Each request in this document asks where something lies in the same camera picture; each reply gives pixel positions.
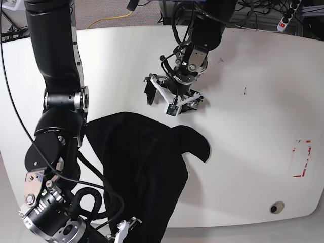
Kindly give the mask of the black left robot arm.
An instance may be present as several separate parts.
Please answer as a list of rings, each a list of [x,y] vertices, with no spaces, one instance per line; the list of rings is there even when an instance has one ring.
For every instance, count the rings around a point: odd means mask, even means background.
[[[164,76],[150,74],[144,93],[151,106],[157,94],[166,105],[164,113],[173,117],[197,110],[204,96],[191,85],[208,66],[208,53],[219,46],[226,25],[234,14],[236,1],[179,1],[174,4],[171,27],[177,46],[161,56]]]

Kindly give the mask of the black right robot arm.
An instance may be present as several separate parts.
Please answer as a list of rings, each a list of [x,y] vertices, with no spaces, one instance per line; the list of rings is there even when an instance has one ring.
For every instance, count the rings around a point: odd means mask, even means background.
[[[82,146],[89,106],[80,59],[74,1],[25,1],[34,56],[45,80],[43,113],[25,157],[27,174],[20,216],[46,242],[125,242],[140,219],[121,220],[104,236],[91,222],[112,217],[100,213],[100,191],[119,195],[107,182],[80,184]]]

